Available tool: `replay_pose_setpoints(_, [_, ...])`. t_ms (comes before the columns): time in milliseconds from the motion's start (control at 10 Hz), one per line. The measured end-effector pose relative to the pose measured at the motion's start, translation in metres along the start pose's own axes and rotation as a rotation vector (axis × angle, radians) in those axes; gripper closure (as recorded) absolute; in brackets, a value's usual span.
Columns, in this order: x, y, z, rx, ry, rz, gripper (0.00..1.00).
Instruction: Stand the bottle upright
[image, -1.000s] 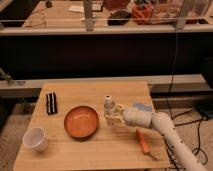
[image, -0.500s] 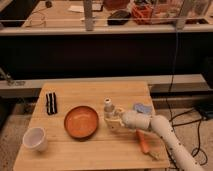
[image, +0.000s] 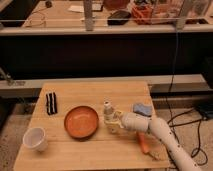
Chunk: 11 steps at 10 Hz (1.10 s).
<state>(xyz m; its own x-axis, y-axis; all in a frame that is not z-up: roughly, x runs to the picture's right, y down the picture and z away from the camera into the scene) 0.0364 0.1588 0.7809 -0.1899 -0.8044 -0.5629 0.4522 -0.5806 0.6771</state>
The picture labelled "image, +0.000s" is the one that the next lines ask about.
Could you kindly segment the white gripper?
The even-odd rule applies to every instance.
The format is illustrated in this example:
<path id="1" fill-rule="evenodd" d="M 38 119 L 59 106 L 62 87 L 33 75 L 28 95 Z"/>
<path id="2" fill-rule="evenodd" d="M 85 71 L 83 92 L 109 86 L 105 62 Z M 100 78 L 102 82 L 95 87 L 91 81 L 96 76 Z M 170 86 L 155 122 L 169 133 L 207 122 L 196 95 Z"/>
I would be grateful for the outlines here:
<path id="1" fill-rule="evenodd" d="M 133 113 L 126 113 L 123 115 L 121 111 L 107 115 L 105 123 L 110 126 L 123 127 L 131 131 L 147 131 L 149 126 L 149 119 Z"/>

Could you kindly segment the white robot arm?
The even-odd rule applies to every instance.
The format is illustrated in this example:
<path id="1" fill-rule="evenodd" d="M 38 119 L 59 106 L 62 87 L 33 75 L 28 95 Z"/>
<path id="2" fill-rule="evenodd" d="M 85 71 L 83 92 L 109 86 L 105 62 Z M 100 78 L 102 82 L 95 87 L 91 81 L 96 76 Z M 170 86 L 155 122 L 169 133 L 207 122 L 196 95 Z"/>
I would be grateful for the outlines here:
<path id="1" fill-rule="evenodd" d="M 150 133 L 166 147 L 179 171 L 202 171 L 199 165 L 176 141 L 164 119 L 115 111 L 112 114 L 105 114 L 104 122 L 112 133 L 117 133 L 119 129 Z"/>

